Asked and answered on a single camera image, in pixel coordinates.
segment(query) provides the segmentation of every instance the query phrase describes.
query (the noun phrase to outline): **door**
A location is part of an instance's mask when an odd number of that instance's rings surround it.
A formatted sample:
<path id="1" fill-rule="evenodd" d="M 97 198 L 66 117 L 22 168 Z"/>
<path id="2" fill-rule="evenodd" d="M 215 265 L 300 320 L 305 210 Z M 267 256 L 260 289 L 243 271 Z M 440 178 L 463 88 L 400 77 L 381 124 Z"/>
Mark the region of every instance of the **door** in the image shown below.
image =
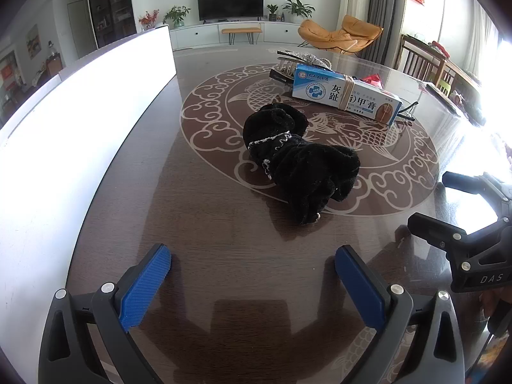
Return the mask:
<path id="1" fill-rule="evenodd" d="M 91 22 L 87 17 L 86 5 L 83 0 L 74 1 L 68 4 L 69 23 L 71 33 L 75 42 L 78 58 L 96 50 L 94 37 L 92 35 Z"/>

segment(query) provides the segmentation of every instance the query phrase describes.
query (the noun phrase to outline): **flower pot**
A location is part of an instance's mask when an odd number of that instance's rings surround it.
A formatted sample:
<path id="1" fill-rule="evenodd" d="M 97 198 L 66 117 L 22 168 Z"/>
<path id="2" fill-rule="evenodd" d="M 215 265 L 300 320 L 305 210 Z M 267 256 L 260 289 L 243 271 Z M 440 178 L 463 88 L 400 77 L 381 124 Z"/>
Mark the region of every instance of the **flower pot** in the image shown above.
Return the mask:
<path id="1" fill-rule="evenodd" d="M 298 16 L 296 14 L 292 14 L 290 16 L 290 21 L 295 24 L 301 24 L 304 21 L 304 16 Z"/>

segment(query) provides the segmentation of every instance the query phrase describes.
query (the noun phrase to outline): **black cloth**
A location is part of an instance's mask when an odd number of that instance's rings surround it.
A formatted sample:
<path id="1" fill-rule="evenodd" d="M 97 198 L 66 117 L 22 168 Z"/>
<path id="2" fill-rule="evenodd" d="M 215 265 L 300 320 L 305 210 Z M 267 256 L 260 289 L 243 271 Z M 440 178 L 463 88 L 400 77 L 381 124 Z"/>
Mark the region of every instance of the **black cloth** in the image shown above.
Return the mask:
<path id="1" fill-rule="evenodd" d="M 283 190 L 300 225 L 317 221 L 330 198 L 345 199 L 360 165 L 348 147 L 305 141 L 307 126 L 304 114 L 274 103 L 250 115 L 243 131 L 251 157 Z"/>

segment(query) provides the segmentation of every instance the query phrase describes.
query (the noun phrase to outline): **black television screen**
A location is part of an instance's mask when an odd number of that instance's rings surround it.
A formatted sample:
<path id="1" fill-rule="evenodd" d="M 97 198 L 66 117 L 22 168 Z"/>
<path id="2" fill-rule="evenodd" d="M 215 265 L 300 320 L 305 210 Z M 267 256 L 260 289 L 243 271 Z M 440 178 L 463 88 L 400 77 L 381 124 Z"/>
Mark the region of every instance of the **black television screen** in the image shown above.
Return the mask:
<path id="1" fill-rule="evenodd" d="M 197 0 L 199 20 L 262 17 L 263 0 Z"/>

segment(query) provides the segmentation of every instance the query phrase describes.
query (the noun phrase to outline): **blue textured rubber pad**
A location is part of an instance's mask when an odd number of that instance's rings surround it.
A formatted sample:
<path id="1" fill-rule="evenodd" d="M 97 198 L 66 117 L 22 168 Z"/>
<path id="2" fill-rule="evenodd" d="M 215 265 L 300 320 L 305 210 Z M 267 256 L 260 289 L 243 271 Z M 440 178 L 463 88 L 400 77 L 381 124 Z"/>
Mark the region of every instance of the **blue textured rubber pad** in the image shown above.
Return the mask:
<path id="1" fill-rule="evenodd" d="M 336 273 L 340 277 L 350 298 L 363 318 L 364 324 L 378 331 L 386 323 L 385 304 L 372 286 L 359 264 L 345 250 L 339 247 L 334 258 Z"/>
<path id="2" fill-rule="evenodd" d="M 119 321 L 125 332 L 142 322 L 170 268 L 171 252 L 166 246 L 161 246 L 121 301 Z"/>

